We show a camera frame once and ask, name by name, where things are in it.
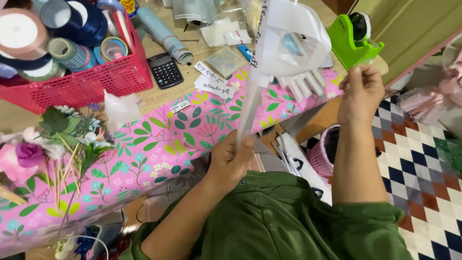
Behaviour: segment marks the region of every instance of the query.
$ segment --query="forearm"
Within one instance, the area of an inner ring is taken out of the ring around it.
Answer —
[[[335,156],[333,203],[388,202],[371,127],[342,126]]]
[[[186,259],[191,254],[208,215],[225,196],[205,178],[141,244],[141,250],[152,260]]]

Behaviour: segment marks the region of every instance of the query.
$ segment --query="purple rose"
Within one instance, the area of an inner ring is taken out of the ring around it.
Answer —
[[[22,168],[38,166],[45,160],[45,155],[40,146],[28,142],[21,142],[16,146],[18,164]]]

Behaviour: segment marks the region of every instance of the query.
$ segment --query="green shirt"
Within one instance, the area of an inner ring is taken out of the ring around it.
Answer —
[[[149,259],[141,243],[176,204],[158,222],[142,224],[132,238],[131,250],[122,255]],[[388,203],[331,207],[317,198],[303,178],[248,171],[210,213],[190,258],[411,260],[397,228],[403,217],[402,210]]]

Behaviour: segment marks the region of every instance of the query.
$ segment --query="tag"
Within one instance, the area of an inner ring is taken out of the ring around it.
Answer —
[[[205,75],[200,75],[194,82],[195,88],[213,93],[222,99],[230,99],[234,96],[236,89],[226,85],[217,84],[217,82],[207,78]]]
[[[170,108],[170,110],[172,110],[172,112],[175,114],[175,113],[178,113],[179,111],[187,108],[188,106],[190,106],[191,104],[189,103],[189,101],[185,100],[179,104],[177,104],[176,106]]]
[[[212,81],[216,82],[215,85],[223,85],[226,86],[228,84],[228,81],[225,79],[222,79],[219,75],[214,73],[211,69],[209,69],[204,63],[202,62],[197,62],[196,65],[194,65],[194,68],[199,70],[200,73],[205,75],[207,78],[211,79]]]

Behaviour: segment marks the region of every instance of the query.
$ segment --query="checkered floor tile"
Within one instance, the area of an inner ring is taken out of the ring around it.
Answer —
[[[396,96],[382,101],[372,131],[390,202],[406,212],[399,232],[414,259],[462,260],[462,180],[441,160],[455,137],[441,125],[415,123]],[[311,149],[318,141],[301,145]]]

